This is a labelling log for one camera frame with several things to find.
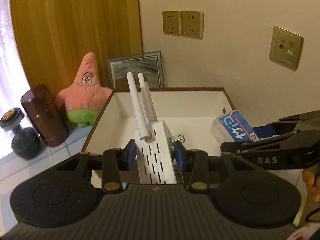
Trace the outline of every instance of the pink plush toy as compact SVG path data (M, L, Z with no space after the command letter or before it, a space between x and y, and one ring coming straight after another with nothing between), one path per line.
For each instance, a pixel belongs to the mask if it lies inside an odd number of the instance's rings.
M111 92L112 89L101 87L96 57L89 52L73 84L59 92L55 103L58 108L65 106L70 121L79 126L93 125Z

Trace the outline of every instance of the white router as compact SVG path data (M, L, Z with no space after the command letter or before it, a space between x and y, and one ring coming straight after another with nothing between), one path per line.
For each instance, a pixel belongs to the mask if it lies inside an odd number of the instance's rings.
M129 72L127 78L138 127L134 131L134 141L137 147L140 183L176 184L172 143L177 140L185 142L183 134L172 137L165 122L158 121L149 85L144 81L143 74L139 73L138 78L146 116L140 104L133 74Z

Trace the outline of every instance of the ribbed black surface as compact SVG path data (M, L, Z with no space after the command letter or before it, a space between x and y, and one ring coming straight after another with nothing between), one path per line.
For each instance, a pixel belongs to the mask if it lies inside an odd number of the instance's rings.
M129 185L126 191L105 195L85 219L61 228L19 224L4 240L283 240L292 225L252 229L223 217L205 195L183 185Z

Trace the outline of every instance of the plush toy eye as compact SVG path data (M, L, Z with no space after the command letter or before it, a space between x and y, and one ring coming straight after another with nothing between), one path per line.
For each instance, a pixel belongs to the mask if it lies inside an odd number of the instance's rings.
M87 82L87 78L88 78L87 76L84 76L84 77L82 78L81 83L82 83L82 84L86 84L86 82Z
M87 83L88 83L89 85L92 84L92 77L88 76L88 78L87 78Z

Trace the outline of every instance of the wall socket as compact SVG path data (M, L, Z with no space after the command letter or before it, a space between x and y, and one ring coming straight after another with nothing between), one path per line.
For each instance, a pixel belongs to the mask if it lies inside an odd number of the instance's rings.
M296 70L300 61L302 46L302 36L275 26L269 58L271 61L291 70Z
M181 34L180 11L162 12L163 32Z
M181 11L181 33L191 38L203 37L203 12Z

